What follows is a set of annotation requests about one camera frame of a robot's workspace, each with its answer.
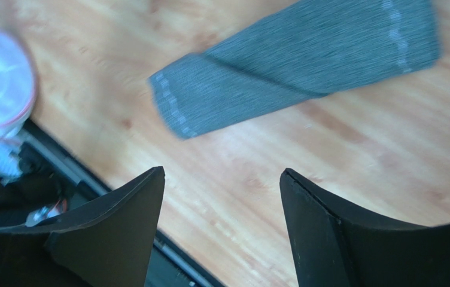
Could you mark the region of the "grey stitched cloth napkin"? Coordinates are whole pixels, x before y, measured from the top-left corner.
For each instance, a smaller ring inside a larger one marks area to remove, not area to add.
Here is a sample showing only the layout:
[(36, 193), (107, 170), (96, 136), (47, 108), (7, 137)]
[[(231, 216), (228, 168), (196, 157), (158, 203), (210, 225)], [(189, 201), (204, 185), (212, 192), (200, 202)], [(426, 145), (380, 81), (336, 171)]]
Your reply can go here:
[(299, 1), (153, 74), (167, 126), (190, 139), (440, 57), (430, 1)]

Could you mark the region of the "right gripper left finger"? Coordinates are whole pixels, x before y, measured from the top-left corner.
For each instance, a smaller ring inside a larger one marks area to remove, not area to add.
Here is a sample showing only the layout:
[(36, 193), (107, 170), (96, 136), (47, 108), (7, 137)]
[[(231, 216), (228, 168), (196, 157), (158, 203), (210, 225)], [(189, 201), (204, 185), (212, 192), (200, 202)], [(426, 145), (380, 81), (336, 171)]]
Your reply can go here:
[(165, 171), (60, 215), (28, 224), (42, 207), (66, 206), (55, 176), (0, 177), (0, 286), (142, 286), (159, 220)]

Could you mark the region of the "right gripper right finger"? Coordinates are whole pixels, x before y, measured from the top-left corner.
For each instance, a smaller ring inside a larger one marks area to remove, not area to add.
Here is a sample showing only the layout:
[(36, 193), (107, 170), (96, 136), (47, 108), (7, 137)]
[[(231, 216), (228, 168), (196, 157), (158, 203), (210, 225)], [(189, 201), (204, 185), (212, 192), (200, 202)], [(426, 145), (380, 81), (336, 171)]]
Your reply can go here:
[(299, 286), (450, 286), (450, 224), (378, 214), (293, 169), (279, 187)]

